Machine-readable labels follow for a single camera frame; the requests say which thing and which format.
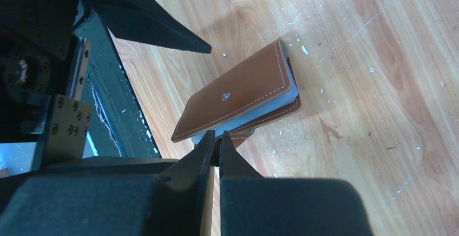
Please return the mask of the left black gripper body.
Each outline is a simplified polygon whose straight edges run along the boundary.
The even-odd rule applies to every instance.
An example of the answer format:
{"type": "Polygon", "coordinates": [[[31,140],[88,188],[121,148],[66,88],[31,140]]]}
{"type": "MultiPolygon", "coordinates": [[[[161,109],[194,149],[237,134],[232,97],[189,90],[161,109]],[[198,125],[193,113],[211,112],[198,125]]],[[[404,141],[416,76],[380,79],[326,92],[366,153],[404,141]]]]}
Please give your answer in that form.
{"type": "Polygon", "coordinates": [[[73,32],[77,7],[78,0],[1,0],[1,142],[35,142],[32,170],[83,155],[91,44],[73,32]]]}

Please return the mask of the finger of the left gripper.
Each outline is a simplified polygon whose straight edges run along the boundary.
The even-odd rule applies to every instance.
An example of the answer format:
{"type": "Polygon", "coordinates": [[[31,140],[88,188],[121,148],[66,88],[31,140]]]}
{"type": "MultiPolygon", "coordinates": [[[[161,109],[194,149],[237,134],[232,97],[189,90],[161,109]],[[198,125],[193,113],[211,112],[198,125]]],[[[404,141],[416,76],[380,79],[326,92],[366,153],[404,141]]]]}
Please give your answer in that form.
{"type": "Polygon", "coordinates": [[[212,47],[155,0],[86,0],[115,37],[165,48],[209,54],[212,47]]]}

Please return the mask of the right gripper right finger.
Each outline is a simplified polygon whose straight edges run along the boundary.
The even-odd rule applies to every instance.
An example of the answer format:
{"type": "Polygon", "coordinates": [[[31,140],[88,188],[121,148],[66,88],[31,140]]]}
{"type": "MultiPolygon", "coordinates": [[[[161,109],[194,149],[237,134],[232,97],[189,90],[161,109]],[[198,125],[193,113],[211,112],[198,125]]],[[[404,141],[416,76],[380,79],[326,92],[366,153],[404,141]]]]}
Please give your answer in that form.
{"type": "Polygon", "coordinates": [[[219,149],[222,235],[372,235],[363,201],[339,179],[267,178],[224,132],[219,149]]]}

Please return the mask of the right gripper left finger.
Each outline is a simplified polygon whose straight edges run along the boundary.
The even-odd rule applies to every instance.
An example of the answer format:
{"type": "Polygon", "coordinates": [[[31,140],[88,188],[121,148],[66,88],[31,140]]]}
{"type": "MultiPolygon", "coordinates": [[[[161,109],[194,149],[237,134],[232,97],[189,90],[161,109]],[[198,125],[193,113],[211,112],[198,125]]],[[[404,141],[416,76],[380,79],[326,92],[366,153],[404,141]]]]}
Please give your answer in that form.
{"type": "Polygon", "coordinates": [[[143,235],[210,235],[215,132],[155,177],[143,235]]]}

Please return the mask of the brown leather card holder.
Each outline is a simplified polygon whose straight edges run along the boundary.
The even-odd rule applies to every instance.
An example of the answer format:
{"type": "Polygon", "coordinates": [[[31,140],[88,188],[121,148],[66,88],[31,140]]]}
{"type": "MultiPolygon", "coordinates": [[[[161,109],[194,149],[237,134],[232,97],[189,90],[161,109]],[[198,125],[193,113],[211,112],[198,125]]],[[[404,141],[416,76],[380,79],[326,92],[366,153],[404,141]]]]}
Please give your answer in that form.
{"type": "Polygon", "coordinates": [[[187,101],[172,142],[198,144],[205,132],[228,132],[235,147],[256,128],[301,110],[288,46],[277,39],[194,93],[187,101]]]}

